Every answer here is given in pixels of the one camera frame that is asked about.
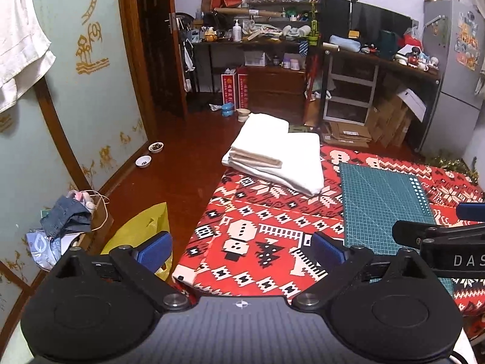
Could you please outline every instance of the refrigerator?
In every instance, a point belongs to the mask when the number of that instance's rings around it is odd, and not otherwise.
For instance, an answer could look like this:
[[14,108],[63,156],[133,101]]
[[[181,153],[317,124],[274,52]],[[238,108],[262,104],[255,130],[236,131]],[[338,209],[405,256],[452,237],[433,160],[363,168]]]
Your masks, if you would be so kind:
[[440,61],[440,83],[419,150],[461,158],[483,99],[475,95],[485,51],[485,23],[457,0],[424,3],[423,48]]

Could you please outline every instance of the green cutting mat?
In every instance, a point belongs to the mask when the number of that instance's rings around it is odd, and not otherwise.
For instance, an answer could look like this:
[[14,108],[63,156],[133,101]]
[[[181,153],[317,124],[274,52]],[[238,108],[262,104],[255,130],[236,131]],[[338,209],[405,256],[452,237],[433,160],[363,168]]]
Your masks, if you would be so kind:
[[[398,220],[436,224],[418,178],[399,172],[340,163],[345,244],[363,244],[376,254],[396,254],[392,238]],[[452,293],[449,279],[441,279]]]

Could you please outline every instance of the yellow plastic bag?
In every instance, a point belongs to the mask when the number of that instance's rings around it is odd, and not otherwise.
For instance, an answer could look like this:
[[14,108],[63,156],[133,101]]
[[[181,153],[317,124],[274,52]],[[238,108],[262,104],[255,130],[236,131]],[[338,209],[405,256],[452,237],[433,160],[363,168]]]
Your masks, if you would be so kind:
[[[111,249],[119,247],[120,245],[131,245],[135,248],[160,231],[170,232],[166,202],[145,209],[127,221],[108,241],[101,254],[108,254]],[[155,272],[155,275],[164,281],[168,278],[168,274],[172,268],[172,258],[173,253],[165,262],[165,269],[160,267]]]

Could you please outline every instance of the bolt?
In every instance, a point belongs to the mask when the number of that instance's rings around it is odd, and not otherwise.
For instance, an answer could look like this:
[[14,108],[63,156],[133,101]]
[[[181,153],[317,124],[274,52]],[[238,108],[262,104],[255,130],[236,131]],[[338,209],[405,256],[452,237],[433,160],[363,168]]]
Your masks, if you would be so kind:
[[180,293],[171,293],[163,298],[163,303],[170,308],[180,308],[188,303],[188,298]]
[[303,305],[306,307],[312,307],[314,305],[317,305],[320,302],[317,296],[312,293],[303,293],[303,294],[297,295],[296,301],[300,305]]

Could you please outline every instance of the towel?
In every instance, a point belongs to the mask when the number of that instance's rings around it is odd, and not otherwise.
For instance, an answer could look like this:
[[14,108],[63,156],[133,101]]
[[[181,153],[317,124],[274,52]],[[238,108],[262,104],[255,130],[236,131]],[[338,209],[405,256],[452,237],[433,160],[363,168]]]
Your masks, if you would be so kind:
[[282,135],[289,124],[263,113],[252,113],[241,128],[229,150],[229,158],[249,167],[281,168]]
[[54,64],[32,0],[0,0],[0,113]]
[[253,168],[231,160],[230,151],[222,158],[222,164],[314,197],[323,188],[323,170],[320,162],[318,134],[287,133],[280,138],[284,143],[280,155],[281,168]]

